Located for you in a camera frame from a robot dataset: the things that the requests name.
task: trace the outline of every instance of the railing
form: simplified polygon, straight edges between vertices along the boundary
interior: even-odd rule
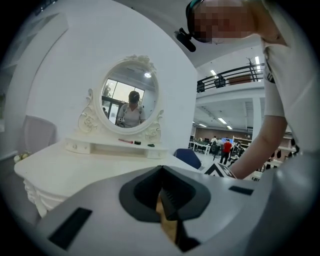
[[[208,89],[221,88],[227,85],[232,86],[242,83],[258,82],[264,77],[264,66],[264,63],[252,64],[206,77],[197,82],[196,92],[202,93]]]

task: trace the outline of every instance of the red pen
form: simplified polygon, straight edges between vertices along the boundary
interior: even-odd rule
[[[130,143],[130,144],[134,143],[132,140],[126,140],[126,139],[122,139],[122,138],[118,138],[118,140],[121,142]]]

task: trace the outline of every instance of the oval mirror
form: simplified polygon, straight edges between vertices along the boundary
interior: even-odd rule
[[[158,98],[154,74],[137,61],[116,65],[107,75],[101,91],[105,118],[121,128],[144,123],[155,109]]]

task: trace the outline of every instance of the red shirt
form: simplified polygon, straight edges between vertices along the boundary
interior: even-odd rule
[[[232,144],[230,142],[226,142],[223,144],[223,152],[230,153],[230,149],[232,148]]]

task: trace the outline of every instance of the person in red shirt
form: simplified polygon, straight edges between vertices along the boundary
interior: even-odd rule
[[[224,165],[227,164],[228,158],[229,158],[229,153],[232,148],[232,144],[229,142],[229,139],[226,139],[226,142],[223,144],[223,149],[221,153],[221,159],[220,159],[220,164],[222,164],[222,161],[224,160]]]

